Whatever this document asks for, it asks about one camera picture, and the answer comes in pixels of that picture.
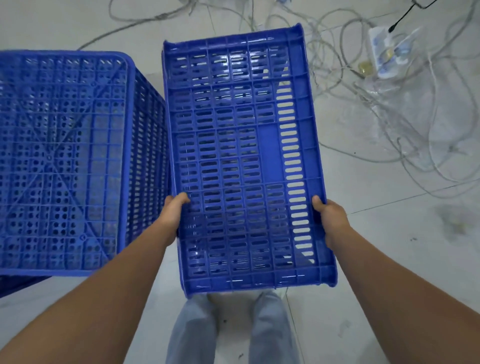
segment pant leg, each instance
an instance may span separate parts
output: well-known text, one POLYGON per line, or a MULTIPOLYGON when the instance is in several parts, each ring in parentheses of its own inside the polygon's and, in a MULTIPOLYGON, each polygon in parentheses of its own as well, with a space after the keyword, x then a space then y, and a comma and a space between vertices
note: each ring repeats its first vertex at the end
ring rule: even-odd
POLYGON ((264 292, 253 307, 250 364, 298 364, 295 338, 282 300, 264 292))
POLYGON ((215 306, 198 294, 183 306, 168 343, 166 364, 213 364, 216 347, 215 306))

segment solid blue panel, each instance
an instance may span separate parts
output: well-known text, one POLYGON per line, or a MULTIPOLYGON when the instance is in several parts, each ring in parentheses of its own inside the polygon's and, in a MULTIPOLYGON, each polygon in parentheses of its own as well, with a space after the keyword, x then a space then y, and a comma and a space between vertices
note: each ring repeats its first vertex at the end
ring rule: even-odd
POLYGON ((119 52, 0 52, 0 274, 85 276, 159 215, 165 103, 119 52))
POLYGON ((335 285, 310 202, 326 196, 301 26, 165 43, 162 58, 172 189, 192 201, 185 294, 335 285))

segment bare skin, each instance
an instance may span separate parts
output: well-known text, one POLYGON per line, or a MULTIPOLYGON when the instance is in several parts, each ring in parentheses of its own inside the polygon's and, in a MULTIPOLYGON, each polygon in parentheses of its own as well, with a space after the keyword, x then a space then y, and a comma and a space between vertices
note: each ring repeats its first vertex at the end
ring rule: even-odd
MULTIPOLYGON (((187 202, 185 193, 167 197, 137 240, 25 327, 0 351, 0 363, 122 363, 187 202)), ((478 362, 479 314, 376 249, 341 206, 317 196, 312 203, 393 364, 478 362)))
POLYGON ((478 363, 480 315, 387 257, 315 196, 326 243, 392 364, 478 363))

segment person's right hand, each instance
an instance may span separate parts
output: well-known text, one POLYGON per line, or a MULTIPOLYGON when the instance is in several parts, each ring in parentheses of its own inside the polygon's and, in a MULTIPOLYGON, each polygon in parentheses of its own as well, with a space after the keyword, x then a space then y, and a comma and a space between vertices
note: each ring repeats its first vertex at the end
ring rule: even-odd
POLYGON ((335 233, 350 228, 347 213, 342 206, 332 200, 327 200, 325 205, 317 195, 313 196, 312 205, 315 210, 320 212, 322 225, 325 230, 325 242, 331 249, 335 233))

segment jeans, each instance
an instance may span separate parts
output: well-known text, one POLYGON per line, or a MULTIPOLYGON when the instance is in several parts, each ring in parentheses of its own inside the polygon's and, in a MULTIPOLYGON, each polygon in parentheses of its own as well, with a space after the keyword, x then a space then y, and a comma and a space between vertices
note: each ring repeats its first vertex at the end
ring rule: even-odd
MULTIPOLYGON (((206 295, 189 299, 168 343, 166 364, 213 364, 216 347, 215 306, 206 295)), ((253 306, 250 364, 298 364, 295 338, 282 300, 263 292, 253 306)))

